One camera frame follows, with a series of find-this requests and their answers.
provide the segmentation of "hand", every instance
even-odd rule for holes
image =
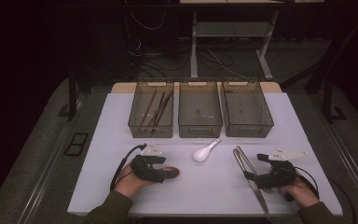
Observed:
[[[132,198],[140,189],[154,184],[154,182],[137,177],[132,172],[131,163],[132,161],[125,165],[121,170],[117,178],[118,182],[113,189],[129,198]]]
[[[299,208],[309,207],[319,202],[319,199],[315,196],[312,190],[310,190],[298,177],[295,179],[293,185],[279,188],[279,192],[282,196],[286,193],[292,195]]]

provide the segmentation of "clear plastic container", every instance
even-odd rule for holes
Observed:
[[[182,138],[220,136],[223,120],[214,78],[180,79],[178,123]]]
[[[267,137],[274,122],[259,82],[225,77],[220,94],[227,137]]]
[[[138,80],[129,127],[134,138],[171,138],[173,78]]]

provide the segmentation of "white ceramic spoon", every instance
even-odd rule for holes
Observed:
[[[209,155],[209,152],[211,151],[211,149],[216,146],[216,144],[218,144],[219,142],[221,142],[222,139],[220,138],[216,138],[210,145],[208,145],[205,148],[202,148],[200,150],[197,150],[193,153],[193,159],[195,161],[205,161],[206,158]]]

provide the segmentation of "white tabletop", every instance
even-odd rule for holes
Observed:
[[[167,160],[163,165],[180,170],[178,177],[143,189],[133,198],[130,216],[144,217],[262,217],[248,181],[243,177],[232,150],[240,146],[257,172],[266,174],[270,165],[258,161],[257,153],[269,154],[275,147],[307,151],[308,157],[295,159],[294,166],[307,170],[316,179],[321,200],[334,215],[342,216],[337,196],[328,183],[288,96],[265,93],[274,127],[267,138],[228,138],[222,129],[219,143],[204,162],[192,159],[192,153],[209,145],[212,138],[180,138],[177,126],[178,95],[174,95],[173,138],[134,139],[128,127],[133,93],[111,93],[106,98],[88,155],[78,178],[68,212],[80,216],[100,205],[109,193],[112,177],[129,150],[143,143],[154,143]],[[263,192],[272,216],[296,214],[294,203],[279,193]]]

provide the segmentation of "dark green sleeve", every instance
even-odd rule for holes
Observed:
[[[316,203],[310,207],[298,210],[298,214],[304,224],[343,224],[340,217],[335,217],[324,205]]]
[[[101,206],[87,214],[84,224],[124,224],[132,205],[131,199],[112,190]]]

